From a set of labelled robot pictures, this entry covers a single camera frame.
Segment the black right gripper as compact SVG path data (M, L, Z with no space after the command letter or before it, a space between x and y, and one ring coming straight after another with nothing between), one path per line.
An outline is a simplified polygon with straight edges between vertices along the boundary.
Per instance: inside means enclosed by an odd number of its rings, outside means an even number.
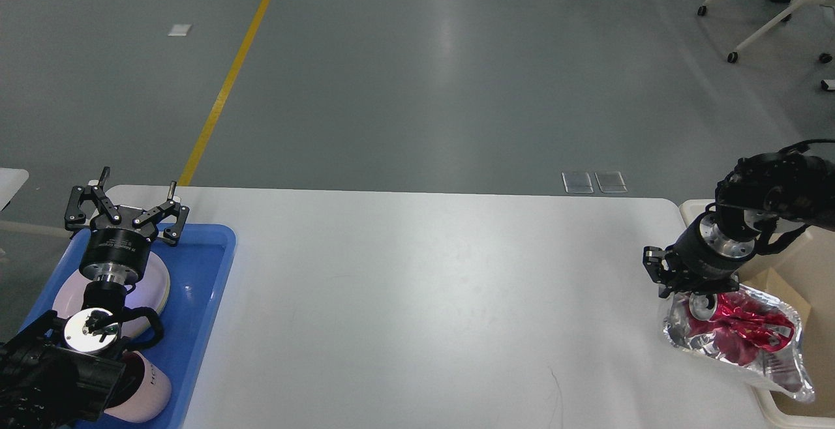
M737 271L755 257L759 230L748 211L704 211L672 245L645 246L643 266L666 299L693 289L738 289ZM735 316L742 292L692 293L691 316L719 322Z

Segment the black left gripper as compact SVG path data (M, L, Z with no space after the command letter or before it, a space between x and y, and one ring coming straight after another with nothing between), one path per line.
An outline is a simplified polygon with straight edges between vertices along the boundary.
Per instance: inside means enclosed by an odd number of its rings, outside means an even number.
M92 223L92 217L85 211L87 204L95 213L103 214L108 223L122 223L123 215L104 190L110 173L111 167L104 166L92 185L87 183L70 189L65 209L67 231L78 231ZM150 210L141 210L133 219L133 229L90 229L78 266L80 274L91 281L108 276L120 284L140 282L149 262L152 242L160 239L175 247L183 236L190 208L176 195L177 186L172 181L164 202Z

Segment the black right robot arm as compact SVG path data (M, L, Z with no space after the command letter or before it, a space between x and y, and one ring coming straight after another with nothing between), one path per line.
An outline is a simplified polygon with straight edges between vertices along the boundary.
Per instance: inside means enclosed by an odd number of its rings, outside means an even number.
M832 231L833 163L809 155L814 144L739 159L674 244L646 246L642 263L659 298L736 292L739 270L755 257L787 250L810 227Z

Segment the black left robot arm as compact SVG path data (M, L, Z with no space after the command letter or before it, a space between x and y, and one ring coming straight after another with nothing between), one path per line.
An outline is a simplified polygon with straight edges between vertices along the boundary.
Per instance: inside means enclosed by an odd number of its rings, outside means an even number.
M2 345L2 427L57 428L111 416L154 419L168 405L170 378L144 355L164 338L154 306L129 307L155 240L176 246L190 209L170 183L153 208L115 204L97 182L71 190L65 229L87 230L78 270L87 278L80 310L48 310Z

